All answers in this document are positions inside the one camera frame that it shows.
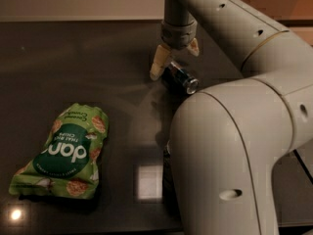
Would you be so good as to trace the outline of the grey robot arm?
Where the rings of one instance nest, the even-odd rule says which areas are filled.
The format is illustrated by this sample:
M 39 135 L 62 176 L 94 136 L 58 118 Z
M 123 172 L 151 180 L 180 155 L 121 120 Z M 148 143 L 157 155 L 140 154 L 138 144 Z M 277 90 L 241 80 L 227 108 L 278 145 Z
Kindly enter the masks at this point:
M 168 148 L 185 235 L 279 235 L 272 169 L 312 139 L 312 48 L 241 0 L 165 0 L 150 71 L 197 55 L 201 26 L 242 73 L 189 97 Z

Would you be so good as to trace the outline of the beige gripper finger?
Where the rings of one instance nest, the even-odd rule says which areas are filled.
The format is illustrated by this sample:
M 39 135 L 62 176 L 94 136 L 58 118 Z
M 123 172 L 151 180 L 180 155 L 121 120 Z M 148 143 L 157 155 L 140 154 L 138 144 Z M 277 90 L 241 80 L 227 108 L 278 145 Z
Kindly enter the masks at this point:
M 200 54 L 199 44 L 196 38 L 194 38 L 187 46 L 187 50 L 190 54 L 197 57 Z
M 158 80 L 163 72 L 167 59 L 170 57 L 171 49 L 166 44 L 162 43 L 156 47 L 154 60 L 150 69 L 150 78 L 153 81 Z

